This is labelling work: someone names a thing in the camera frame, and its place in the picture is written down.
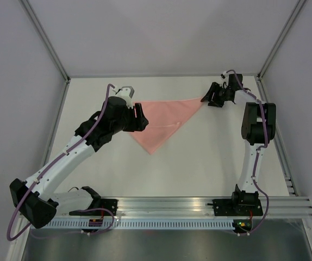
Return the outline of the pink cloth napkin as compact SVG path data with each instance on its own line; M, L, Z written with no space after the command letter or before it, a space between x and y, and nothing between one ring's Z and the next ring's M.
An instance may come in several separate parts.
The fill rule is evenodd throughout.
M202 106L201 98L177 101L141 101L149 124L130 136L149 154L159 149Z

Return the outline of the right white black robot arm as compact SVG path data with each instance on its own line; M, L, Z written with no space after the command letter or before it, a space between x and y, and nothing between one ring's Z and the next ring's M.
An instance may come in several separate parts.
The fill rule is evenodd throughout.
M201 99L210 107L223 107L225 102L245 105L241 136L245 142L245 155L241 175L231 198L213 200L215 216L263 216L260 195L266 196L258 185L261 162L265 150L276 133L276 105L261 101L244 87L243 76L234 70L221 74L221 82L213 82Z

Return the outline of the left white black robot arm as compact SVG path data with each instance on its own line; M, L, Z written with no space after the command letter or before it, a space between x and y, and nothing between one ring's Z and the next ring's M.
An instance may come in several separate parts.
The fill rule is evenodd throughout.
M57 193L57 187L86 158L112 140L114 134L142 132L148 125L141 103L127 106L124 98L111 96L75 130L63 152L25 181L10 184L13 204L35 228L42 228L60 214L100 215L101 196L91 187Z

